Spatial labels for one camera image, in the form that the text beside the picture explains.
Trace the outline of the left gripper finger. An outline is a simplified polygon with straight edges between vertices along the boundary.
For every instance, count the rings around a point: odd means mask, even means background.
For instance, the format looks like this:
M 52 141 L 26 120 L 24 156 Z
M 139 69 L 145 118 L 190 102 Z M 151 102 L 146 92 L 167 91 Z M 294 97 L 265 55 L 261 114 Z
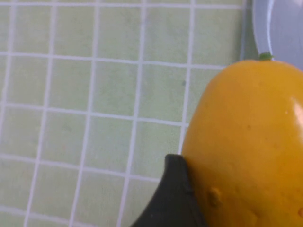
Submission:
M 165 156 L 164 173 L 133 227 L 206 227 L 181 155 Z

